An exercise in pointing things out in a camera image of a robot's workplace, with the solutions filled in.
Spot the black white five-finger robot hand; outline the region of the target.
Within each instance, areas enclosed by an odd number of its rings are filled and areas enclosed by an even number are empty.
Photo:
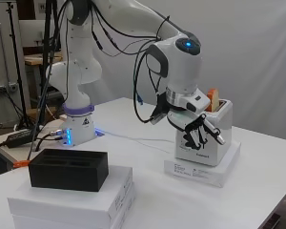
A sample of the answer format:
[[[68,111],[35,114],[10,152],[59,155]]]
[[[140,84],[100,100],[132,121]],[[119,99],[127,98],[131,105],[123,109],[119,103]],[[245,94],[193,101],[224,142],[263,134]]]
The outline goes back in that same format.
[[[181,133],[186,147],[200,150],[208,142],[207,135],[218,144],[225,144],[221,131],[207,119],[205,109],[210,105],[210,99],[203,92],[199,89],[193,94],[167,91],[167,100],[171,105],[167,118]]]

